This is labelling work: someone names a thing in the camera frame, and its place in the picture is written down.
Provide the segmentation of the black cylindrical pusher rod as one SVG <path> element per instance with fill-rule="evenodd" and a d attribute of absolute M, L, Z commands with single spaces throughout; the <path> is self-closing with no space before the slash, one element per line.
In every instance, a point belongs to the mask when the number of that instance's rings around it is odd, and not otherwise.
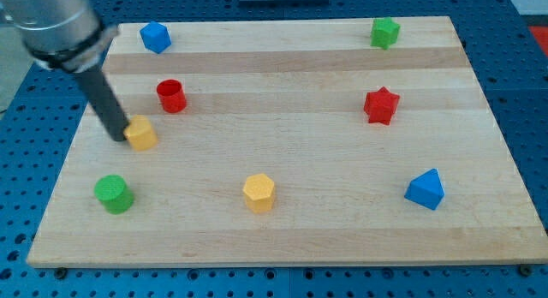
<path fill-rule="evenodd" d="M 74 79 L 110 138 L 117 142 L 125 141 L 123 131 L 129 125 L 129 120 L 100 66 L 96 64 L 75 73 Z"/>

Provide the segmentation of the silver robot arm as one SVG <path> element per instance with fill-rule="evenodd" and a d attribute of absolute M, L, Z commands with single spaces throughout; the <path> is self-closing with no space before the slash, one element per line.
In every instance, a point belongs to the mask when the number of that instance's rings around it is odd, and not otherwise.
<path fill-rule="evenodd" d="M 106 26 L 90 0 L 1 0 L 1 15 L 40 67 L 73 75 L 110 138 L 124 141 L 128 119 L 101 69 L 118 28 Z"/>

